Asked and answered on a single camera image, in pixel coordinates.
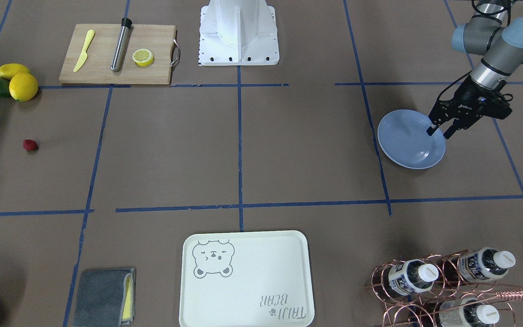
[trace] red strawberry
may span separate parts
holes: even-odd
[[[39,149],[38,144],[33,139],[24,139],[23,148],[27,152],[36,151],[37,149]]]

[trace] yellow knife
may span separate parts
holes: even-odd
[[[88,50],[88,47],[90,46],[90,43],[92,42],[92,38],[94,37],[94,30],[88,30],[86,33],[86,40],[84,40],[84,46],[82,48],[82,52],[80,53],[80,57],[78,58],[78,62],[76,63],[74,67],[74,72],[77,72],[84,62],[86,62],[86,59],[88,58],[88,54],[86,51]]]

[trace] bottle cap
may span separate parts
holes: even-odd
[[[515,265],[515,257],[508,251],[499,251],[494,253],[493,262],[501,268],[509,268]]]
[[[426,282],[434,282],[439,278],[439,270],[436,266],[426,263],[417,269],[419,277]]]
[[[489,304],[480,304],[475,312],[478,315],[478,319],[488,325],[500,321],[498,309]]]

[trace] bowl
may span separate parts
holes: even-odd
[[[410,169],[435,166],[445,154],[445,138],[440,129],[427,134],[431,120],[409,109],[392,111],[378,125],[380,148],[394,163]]]

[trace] folded towel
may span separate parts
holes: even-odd
[[[119,327],[134,319],[134,268],[83,271],[74,327]]]

